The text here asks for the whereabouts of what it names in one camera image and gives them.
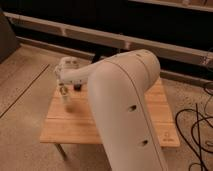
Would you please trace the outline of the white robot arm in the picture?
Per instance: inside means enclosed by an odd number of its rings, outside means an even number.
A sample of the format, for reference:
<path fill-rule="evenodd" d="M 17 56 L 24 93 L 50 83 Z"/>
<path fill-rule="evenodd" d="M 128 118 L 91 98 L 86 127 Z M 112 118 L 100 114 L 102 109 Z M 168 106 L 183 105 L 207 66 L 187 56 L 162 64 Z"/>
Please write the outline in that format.
<path fill-rule="evenodd" d="M 84 67 L 76 58 L 64 57 L 55 67 L 60 87 L 87 86 L 112 171 L 168 171 L 145 101 L 159 74 L 156 55 L 146 49 L 118 53 Z"/>

